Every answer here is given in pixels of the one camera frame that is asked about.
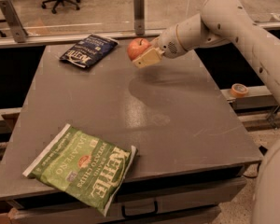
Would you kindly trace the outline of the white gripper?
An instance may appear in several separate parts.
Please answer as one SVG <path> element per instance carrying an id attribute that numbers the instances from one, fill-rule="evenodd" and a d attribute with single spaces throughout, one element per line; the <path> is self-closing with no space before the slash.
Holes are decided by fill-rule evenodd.
<path id="1" fill-rule="evenodd" d="M 151 41 L 154 48 L 147 49 L 143 54 L 133 60 L 137 68 L 144 68 L 159 63 L 162 55 L 166 58 L 177 58 L 187 53 L 180 44 L 177 36 L 177 25 L 163 31 L 157 38 Z"/>

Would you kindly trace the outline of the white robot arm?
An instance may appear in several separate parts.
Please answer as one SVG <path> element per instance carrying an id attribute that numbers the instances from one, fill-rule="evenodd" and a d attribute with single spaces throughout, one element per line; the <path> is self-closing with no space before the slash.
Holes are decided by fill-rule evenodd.
<path id="1" fill-rule="evenodd" d="M 253 22 L 239 0 L 205 0 L 199 14 L 166 29 L 131 60 L 146 67 L 223 42 L 241 52 L 280 105 L 280 39 Z M 280 224 L 280 139 L 259 167 L 251 224 Z"/>

